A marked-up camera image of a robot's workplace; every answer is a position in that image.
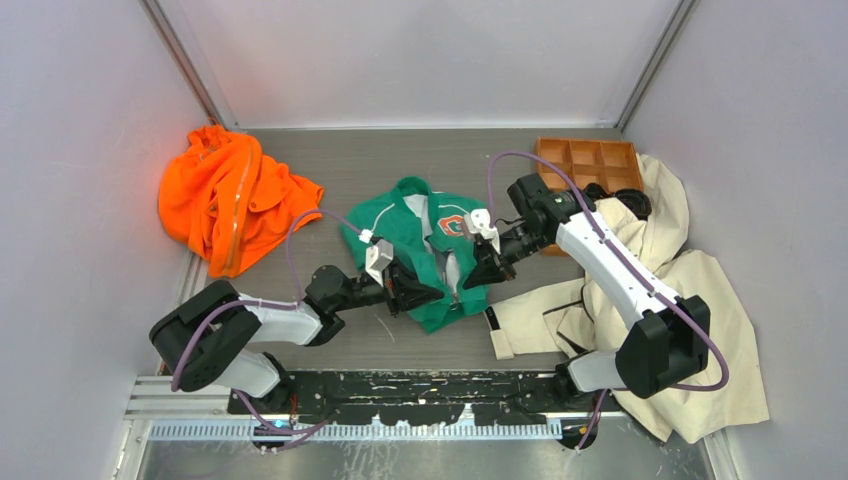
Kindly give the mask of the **green varsity jacket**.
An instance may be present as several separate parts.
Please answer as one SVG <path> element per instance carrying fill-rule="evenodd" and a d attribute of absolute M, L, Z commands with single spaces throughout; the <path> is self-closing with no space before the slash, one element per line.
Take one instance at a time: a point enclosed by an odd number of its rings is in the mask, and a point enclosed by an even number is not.
<path fill-rule="evenodd" d="M 395 257 L 421 283 L 444 293 L 442 300 L 408 313 L 426 332 L 433 333 L 488 307 L 487 286 L 463 288 L 476 265 L 474 244 L 463 233 L 463 215 L 483 207 L 477 199 L 434 191 L 425 180 L 410 176 L 352 207 L 346 220 L 390 242 Z"/>

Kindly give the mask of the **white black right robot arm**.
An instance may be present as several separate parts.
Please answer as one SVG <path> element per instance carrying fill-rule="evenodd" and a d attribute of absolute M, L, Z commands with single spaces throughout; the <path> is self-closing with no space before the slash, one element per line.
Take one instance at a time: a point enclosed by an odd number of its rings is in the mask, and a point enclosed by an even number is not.
<path fill-rule="evenodd" d="M 626 390 L 647 399 L 704 371 L 709 357 L 710 310 L 698 296 L 681 297 L 622 244 L 578 188 L 555 192 L 531 174 L 508 189 L 519 214 L 504 233 L 487 209 L 463 218 L 474 241 L 476 266 L 465 281 L 476 287 L 516 275 L 514 265 L 551 245 L 576 260 L 601 288 L 628 334 L 606 351 L 581 353 L 557 366 L 555 396 L 567 410 L 582 409 L 598 390 Z"/>

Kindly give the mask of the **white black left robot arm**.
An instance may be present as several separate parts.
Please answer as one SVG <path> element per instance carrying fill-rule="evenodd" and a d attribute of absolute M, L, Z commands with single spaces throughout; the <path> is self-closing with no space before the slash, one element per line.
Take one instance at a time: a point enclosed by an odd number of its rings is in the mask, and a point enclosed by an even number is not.
<path fill-rule="evenodd" d="M 276 360 L 248 351 L 248 345 L 321 346 L 344 328 L 342 311 L 384 303 L 396 315 L 442 297 L 398 260 L 375 276 L 348 277 L 336 266 L 322 266 L 299 303 L 252 297 L 217 280 L 156 322 L 149 340 L 172 372 L 173 390 L 226 386 L 277 413 L 290 403 L 291 385 Z"/>

